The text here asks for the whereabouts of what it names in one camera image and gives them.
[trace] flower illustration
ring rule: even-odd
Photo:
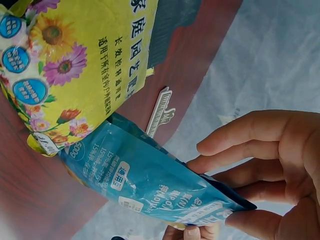
[[[0,81],[6,86],[8,87],[10,85],[9,83],[9,79],[6,78],[5,74],[2,72],[0,73]]]
[[[25,105],[25,111],[30,116],[31,119],[42,119],[45,116],[44,111],[41,106],[29,106]]]
[[[29,123],[34,132],[43,132],[50,127],[50,123],[41,118],[31,118]]]
[[[67,142],[68,141],[68,136],[56,136],[55,138],[52,139],[52,141],[55,143],[55,144],[62,144],[64,142]]]
[[[62,19],[57,15],[46,17],[40,14],[30,31],[31,42],[42,47],[39,54],[45,55],[47,61],[57,62],[63,55],[73,51],[76,39],[72,36],[72,23],[64,23]]]
[[[71,145],[75,144],[76,142],[72,141],[72,142],[66,142],[64,144],[65,147],[70,147]]]
[[[73,119],[75,119],[79,114],[81,113],[80,110],[78,109],[68,109],[68,110],[63,110],[60,117],[56,121],[57,124],[65,124]]]
[[[60,0],[33,0],[31,8],[37,13],[46,13],[48,9],[57,9]]]
[[[51,131],[47,131],[46,134],[50,137],[55,137],[55,136],[59,136],[60,132],[56,130],[51,130]]]
[[[86,47],[82,45],[73,46],[73,52],[63,56],[58,62],[48,62],[43,68],[44,76],[51,85],[63,86],[66,82],[70,82],[72,78],[79,78],[83,72],[83,68],[87,65]]]
[[[85,138],[92,132],[92,127],[87,124],[86,118],[81,118],[79,120],[72,120],[69,126],[70,136]]]

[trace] finger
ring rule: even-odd
[[[188,162],[187,166],[197,174],[203,174],[250,157],[278,159],[279,142],[251,140],[232,146],[212,156],[200,155],[196,159]]]
[[[200,235],[205,240],[217,240],[219,236],[219,223],[200,227]]]
[[[199,227],[187,226],[183,232],[183,240],[201,240]]]
[[[240,188],[259,181],[277,182],[285,179],[283,167],[278,159],[258,158],[253,158],[212,177],[231,188]]]
[[[285,181],[259,181],[235,190],[240,196],[251,202],[269,201],[274,203],[295,204],[286,197]]]
[[[264,110],[251,112],[224,125],[197,145],[201,155],[211,156],[250,140],[276,142],[294,111]]]
[[[275,240],[281,218],[264,210],[240,211],[231,214],[225,224],[260,240]]]
[[[182,237],[183,237],[182,231],[175,229],[172,226],[168,226],[164,232],[162,240],[179,240],[179,239],[182,239]]]

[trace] fingernail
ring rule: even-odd
[[[195,236],[198,234],[198,229],[197,228],[191,229],[191,230],[186,231],[186,233],[188,234],[188,236],[192,237],[192,236]]]

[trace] green leaf illustration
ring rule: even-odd
[[[42,61],[40,61],[38,63],[38,70],[39,70],[39,74],[41,74],[42,70],[44,69],[44,63]]]
[[[57,100],[56,97],[50,94],[44,102],[52,103],[52,102],[55,102],[56,100]]]

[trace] purple flower illustration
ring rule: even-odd
[[[50,123],[41,118],[31,118],[29,123],[34,132],[43,132],[50,127]]]
[[[79,78],[83,72],[83,68],[87,66],[86,47],[82,45],[73,46],[73,52],[67,56],[63,56],[58,62],[48,62],[43,68],[44,76],[47,82],[52,85],[63,86],[66,82],[70,82],[72,78]]]
[[[60,0],[34,0],[31,3],[31,8],[36,11],[36,13],[46,13],[48,9],[56,9]]]

